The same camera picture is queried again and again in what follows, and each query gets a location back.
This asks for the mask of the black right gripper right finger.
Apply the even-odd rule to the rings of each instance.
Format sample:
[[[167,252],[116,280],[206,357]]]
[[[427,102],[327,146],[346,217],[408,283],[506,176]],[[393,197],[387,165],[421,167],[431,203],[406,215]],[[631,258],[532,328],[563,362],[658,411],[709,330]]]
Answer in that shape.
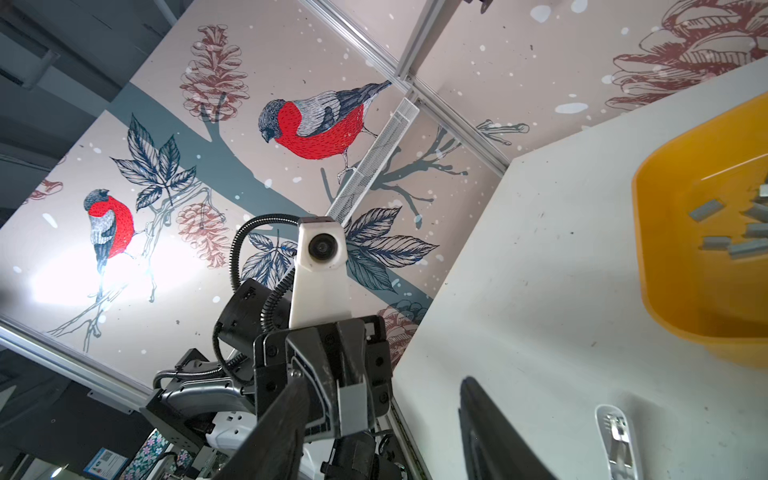
[[[459,421],[469,479],[555,479],[473,377],[461,382]]]

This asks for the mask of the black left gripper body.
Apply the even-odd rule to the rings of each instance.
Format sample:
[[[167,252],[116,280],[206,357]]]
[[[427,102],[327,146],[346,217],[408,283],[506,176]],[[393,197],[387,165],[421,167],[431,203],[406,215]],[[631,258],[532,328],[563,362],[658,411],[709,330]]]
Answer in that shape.
[[[390,347],[384,319],[359,317],[366,330],[366,375],[369,387],[369,428],[385,416],[392,400]],[[341,343],[337,323],[263,333],[253,343],[254,403],[259,421],[278,398],[290,378],[298,374],[308,382],[310,398],[307,438],[341,438],[338,418],[338,383],[342,376]]]

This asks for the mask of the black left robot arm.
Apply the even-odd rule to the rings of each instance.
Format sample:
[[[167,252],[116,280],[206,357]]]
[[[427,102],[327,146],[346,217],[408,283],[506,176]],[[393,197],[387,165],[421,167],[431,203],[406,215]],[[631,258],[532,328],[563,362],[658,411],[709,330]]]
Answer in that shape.
[[[197,452],[213,439],[214,417],[261,421],[287,400],[293,377],[307,382],[307,441],[341,438],[375,426],[390,407],[392,363],[385,321],[371,315],[290,330],[290,303],[277,304],[278,330],[259,322],[270,290],[248,279],[233,294],[214,326],[217,340],[239,350],[214,363],[191,349],[157,374],[141,411],[178,446]]]

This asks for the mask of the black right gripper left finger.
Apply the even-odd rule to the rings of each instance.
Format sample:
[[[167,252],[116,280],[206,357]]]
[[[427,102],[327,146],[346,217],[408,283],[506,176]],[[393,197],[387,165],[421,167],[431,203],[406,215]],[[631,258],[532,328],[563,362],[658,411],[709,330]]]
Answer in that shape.
[[[214,479],[297,479],[309,408],[307,380],[292,378]]]

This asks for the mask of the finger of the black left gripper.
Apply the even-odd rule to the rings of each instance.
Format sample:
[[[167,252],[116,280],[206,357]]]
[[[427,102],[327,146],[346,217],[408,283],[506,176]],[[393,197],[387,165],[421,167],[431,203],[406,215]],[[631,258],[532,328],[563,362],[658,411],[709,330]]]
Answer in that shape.
[[[366,330],[361,320],[337,323],[341,343],[342,376],[338,383],[339,435],[369,428],[369,387],[366,375]]]

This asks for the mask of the white stapler top part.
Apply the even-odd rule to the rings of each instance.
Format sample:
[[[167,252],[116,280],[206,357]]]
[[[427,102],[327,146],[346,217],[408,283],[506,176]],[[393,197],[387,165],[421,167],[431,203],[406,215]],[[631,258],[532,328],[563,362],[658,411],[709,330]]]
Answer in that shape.
[[[642,465],[629,416],[620,408],[600,404],[595,419],[603,443],[608,474],[611,480],[641,480]]]

